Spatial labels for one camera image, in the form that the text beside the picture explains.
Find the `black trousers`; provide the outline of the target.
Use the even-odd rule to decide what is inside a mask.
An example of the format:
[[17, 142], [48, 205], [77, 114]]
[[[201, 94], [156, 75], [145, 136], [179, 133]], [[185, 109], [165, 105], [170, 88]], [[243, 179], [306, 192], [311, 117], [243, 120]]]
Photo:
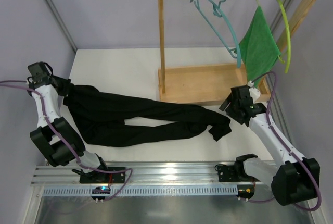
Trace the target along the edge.
[[90, 145], [129, 147], [205, 131], [219, 141], [232, 131], [228, 117], [202, 106], [105, 93], [90, 85], [73, 85], [63, 104]]

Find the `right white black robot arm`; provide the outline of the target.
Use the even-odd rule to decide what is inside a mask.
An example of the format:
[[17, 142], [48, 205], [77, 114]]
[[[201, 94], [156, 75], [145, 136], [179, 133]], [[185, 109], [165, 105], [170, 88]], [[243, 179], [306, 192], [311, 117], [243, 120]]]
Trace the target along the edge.
[[220, 110], [241, 125], [246, 125], [263, 143], [273, 158], [268, 165], [255, 154], [239, 156], [234, 162], [240, 179], [256, 179], [267, 185], [277, 202], [282, 205], [318, 199], [320, 165], [316, 159], [307, 159], [283, 135], [275, 124], [269, 109], [257, 103], [260, 91], [253, 86], [233, 87]]

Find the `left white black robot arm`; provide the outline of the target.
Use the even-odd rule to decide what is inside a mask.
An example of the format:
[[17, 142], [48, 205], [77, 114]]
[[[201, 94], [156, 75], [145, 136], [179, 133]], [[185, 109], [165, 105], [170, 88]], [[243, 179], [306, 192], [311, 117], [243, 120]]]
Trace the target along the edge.
[[38, 120], [30, 138], [53, 167], [66, 166], [76, 160], [81, 167], [73, 170], [80, 183], [106, 183], [108, 167], [97, 154], [86, 150], [79, 134], [60, 114], [58, 98], [66, 97], [72, 87], [69, 79], [57, 77], [46, 62], [28, 66], [28, 93], [36, 103]]

